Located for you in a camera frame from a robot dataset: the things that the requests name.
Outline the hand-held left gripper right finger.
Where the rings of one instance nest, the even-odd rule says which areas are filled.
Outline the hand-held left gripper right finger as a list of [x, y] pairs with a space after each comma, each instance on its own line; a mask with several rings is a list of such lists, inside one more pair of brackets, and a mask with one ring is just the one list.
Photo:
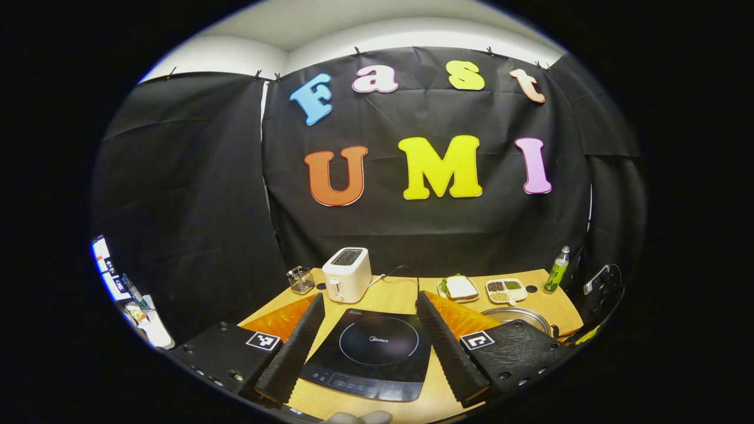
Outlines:
[[464, 408], [497, 403], [543, 379], [576, 353], [525, 320], [501, 324], [422, 290], [417, 314]]

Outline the stainless steel pot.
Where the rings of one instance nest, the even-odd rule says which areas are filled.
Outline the stainless steel pot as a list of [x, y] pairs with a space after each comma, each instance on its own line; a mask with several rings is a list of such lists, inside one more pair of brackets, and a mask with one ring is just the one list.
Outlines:
[[481, 313], [483, 316], [488, 316], [490, 319], [497, 320], [501, 324], [506, 324], [512, 320], [523, 320], [547, 335], [552, 336], [552, 338], [558, 338], [560, 335], [558, 326], [549, 324], [541, 314], [530, 309], [522, 307], [498, 307], [484, 310]]

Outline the black induction cooktop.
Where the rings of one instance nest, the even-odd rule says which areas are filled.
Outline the black induction cooktop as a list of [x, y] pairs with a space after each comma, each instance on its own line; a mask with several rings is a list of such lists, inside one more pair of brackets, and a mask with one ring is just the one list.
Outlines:
[[382, 402], [414, 402], [422, 392], [431, 341], [415, 314], [346, 309], [303, 365], [300, 378]]

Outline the dark green pen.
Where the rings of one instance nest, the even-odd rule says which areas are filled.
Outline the dark green pen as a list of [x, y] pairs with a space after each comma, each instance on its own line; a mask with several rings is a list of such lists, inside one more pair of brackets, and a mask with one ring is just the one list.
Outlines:
[[125, 284], [125, 287], [127, 288], [128, 292], [129, 292], [129, 295], [132, 298], [132, 300], [134, 300], [135, 303], [137, 303], [137, 305], [142, 310], [148, 309], [148, 303], [147, 303], [147, 301], [144, 300], [143, 296], [141, 295], [141, 293], [139, 292], [139, 290], [135, 287], [134, 283], [129, 279], [129, 277], [127, 276], [127, 274], [125, 274], [125, 273], [122, 274], [122, 280], [123, 280], [123, 282]]

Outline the white side shelf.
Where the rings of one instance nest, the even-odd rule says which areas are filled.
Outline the white side shelf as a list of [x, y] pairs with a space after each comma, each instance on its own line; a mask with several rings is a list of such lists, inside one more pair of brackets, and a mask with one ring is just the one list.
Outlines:
[[148, 314], [150, 324], [143, 325], [141, 328], [137, 327], [132, 318], [125, 311], [125, 306], [127, 305], [127, 303], [122, 306], [122, 314], [125, 316], [125, 319], [137, 331], [137, 334], [142, 336], [142, 338], [145, 341], [148, 341], [148, 343], [150, 343], [153, 347], [167, 350], [174, 348], [176, 345], [175, 341], [168, 333], [164, 322], [162, 322], [161, 316], [159, 315], [156, 306], [154, 305], [153, 298], [151, 298], [150, 295], [143, 295], [143, 298], [148, 303], [148, 309], [144, 309], [143, 311]]

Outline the white divided tray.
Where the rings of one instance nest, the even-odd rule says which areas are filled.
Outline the white divided tray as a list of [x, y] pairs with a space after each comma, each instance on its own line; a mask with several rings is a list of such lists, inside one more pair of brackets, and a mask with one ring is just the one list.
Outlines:
[[[514, 280], [520, 281], [519, 279], [515, 279], [514, 277], [506, 277], [505, 279], [493, 279], [493, 280], [490, 280], [490, 281], [505, 281], [505, 280], [508, 280], [508, 279], [514, 279]], [[485, 283], [485, 289], [486, 289], [486, 290], [487, 290], [487, 283], [488, 283], [488, 282], [489, 282], [489, 281], [487, 281], [487, 282]], [[527, 296], [528, 296], [528, 293], [526, 293], [526, 292], [525, 292], [525, 290], [524, 290], [524, 287], [525, 287], [525, 286], [524, 286], [524, 284], [523, 284], [522, 282], [521, 282], [521, 284], [522, 284], [522, 286], [523, 286], [523, 288], [522, 288], [522, 289], [519, 289], [519, 290], [506, 290], [506, 289], [505, 289], [505, 290], [504, 290], [504, 292], [507, 292], [507, 293], [508, 293], [508, 295], [509, 295], [509, 297], [510, 297], [511, 301], [509, 301], [509, 303], [503, 303], [503, 304], [509, 304], [509, 305], [512, 305], [512, 306], [516, 306], [517, 302], [520, 302], [520, 301], [522, 301], [522, 300], [525, 300], [525, 298], [527, 298]]]

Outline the white and blue panel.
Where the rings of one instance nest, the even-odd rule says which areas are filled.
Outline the white and blue panel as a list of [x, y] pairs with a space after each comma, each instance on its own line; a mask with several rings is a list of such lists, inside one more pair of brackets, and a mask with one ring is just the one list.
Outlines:
[[92, 239], [91, 252], [105, 289], [110, 293], [111, 300], [116, 303], [129, 300], [130, 292], [116, 268], [103, 234], [97, 234]]

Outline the green label drink bottle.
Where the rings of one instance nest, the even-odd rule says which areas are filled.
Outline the green label drink bottle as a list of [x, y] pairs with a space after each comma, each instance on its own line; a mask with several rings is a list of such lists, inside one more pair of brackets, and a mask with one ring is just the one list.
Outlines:
[[571, 249], [568, 245], [563, 246], [560, 254], [555, 258], [554, 264], [550, 269], [548, 279], [543, 287], [544, 293], [555, 293], [557, 288], [560, 286], [563, 275], [568, 269], [570, 250]]

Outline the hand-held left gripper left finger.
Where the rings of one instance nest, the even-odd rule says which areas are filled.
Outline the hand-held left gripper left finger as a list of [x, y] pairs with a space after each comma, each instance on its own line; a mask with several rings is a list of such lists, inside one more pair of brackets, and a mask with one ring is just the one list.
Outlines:
[[318, 293], [245, 326], [215, 324], [167, 356], [224, 391], [281, 406], [290, 400], [324, 317], [324, 298]]

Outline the white toaster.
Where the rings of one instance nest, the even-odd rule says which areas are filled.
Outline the white toaster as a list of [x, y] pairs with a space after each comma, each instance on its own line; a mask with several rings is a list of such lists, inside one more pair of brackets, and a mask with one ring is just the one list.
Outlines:
[[363, 247], [344, 247], [323, 267], [329, 300], [353, 304], [363, 298], [372, 281], [369, 252]]

